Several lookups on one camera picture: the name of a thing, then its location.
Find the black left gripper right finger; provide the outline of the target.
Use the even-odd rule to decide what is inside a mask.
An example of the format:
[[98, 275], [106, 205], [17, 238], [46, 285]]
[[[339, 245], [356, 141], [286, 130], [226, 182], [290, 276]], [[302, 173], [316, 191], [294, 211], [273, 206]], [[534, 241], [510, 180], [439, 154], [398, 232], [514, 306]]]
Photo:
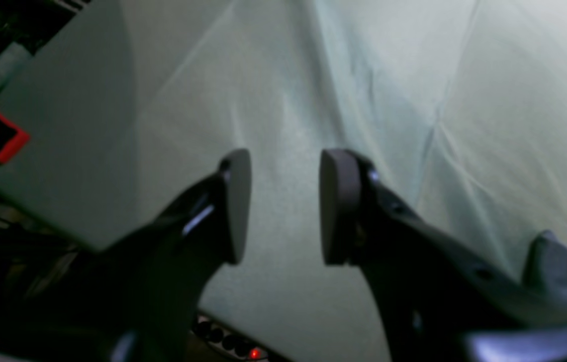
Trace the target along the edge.
[[567, 361], [567, 308], [422, 220], [354, 151], [323, 149], [323, 260], [359, 268], [393, 361]]

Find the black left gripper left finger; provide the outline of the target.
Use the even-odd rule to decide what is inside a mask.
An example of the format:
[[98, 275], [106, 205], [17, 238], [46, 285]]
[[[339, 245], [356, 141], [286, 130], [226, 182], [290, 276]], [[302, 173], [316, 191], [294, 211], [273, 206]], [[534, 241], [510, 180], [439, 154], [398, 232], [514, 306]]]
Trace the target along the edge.
[[151, 223], [7, 311], [0, 353], [35, 361], [181, 361], [206, 284], [241, 262], [251, 156], [239, 148]]

